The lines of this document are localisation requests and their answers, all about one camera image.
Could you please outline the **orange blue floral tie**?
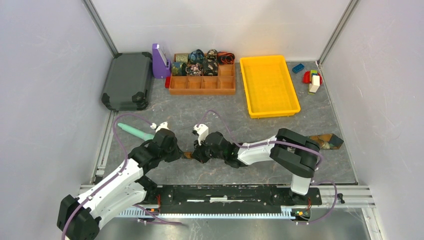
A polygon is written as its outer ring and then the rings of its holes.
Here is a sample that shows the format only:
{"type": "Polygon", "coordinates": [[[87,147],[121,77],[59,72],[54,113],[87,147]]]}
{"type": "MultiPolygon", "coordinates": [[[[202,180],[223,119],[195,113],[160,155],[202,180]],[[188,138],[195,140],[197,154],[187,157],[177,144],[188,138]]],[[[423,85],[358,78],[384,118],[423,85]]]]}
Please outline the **orange blue floral tie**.
{"type": "MultiPolygon", "coordinates": [[[[338,150],[344,144],[344,140],[334,133],[311,135],[310,139],[317,142],[322,150],[338,150]]],[[[184,152],[182,159],[200,160],[201,153],[198,150],[194,152],[184,152]]]]}

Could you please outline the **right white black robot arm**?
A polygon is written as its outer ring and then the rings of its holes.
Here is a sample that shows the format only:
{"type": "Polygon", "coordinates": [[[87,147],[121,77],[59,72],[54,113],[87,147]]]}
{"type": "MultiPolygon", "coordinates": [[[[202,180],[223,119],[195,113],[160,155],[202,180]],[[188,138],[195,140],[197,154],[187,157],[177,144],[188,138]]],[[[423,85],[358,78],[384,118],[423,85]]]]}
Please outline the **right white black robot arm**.
{"type": "Polygon", "coordinates": [[[292,174],[289,199],[302,204],[309,198],[312,178],[323,160],[319,144],[309,137],[281,128],[275,136],[265,140],[237,143],[226,140],[218,131],[210,133],[204,124],[195,126],[192,132],[197,136],[191,154],[193,159],[201,163],[221,159],[232,168],[274,161],[292,174]]]}

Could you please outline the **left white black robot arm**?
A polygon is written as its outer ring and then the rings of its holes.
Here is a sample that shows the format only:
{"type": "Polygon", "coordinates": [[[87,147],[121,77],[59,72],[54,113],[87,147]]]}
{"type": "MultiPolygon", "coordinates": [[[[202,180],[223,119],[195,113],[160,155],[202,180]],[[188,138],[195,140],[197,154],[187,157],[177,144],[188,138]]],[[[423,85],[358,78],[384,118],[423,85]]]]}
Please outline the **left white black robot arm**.
{"type": "Polygon", "coordinates": [[[146,173],[160,162],[181,158],[175,133],[158,130],[153,139],[135,147],[127,158],[106,178],[86,192],[73,197],[67,195],[60,202],[57,227],[63,240],[93,240],[100,230],[127,208],[157,198],[154,184],[146,173]]]}

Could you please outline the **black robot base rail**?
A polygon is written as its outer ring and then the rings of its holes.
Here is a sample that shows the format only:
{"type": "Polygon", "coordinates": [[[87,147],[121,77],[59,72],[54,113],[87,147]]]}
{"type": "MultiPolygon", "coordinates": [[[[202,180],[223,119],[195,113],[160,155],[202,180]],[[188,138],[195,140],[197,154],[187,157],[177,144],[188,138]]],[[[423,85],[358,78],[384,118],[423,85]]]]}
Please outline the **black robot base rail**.
{"type": "Polygon", "coordinates": [[[321,205],[317,187],[306,195],[277,184],[162,185],[147,191],[142,204],[163,214],[277,214],[281,207],[321,205]]]}

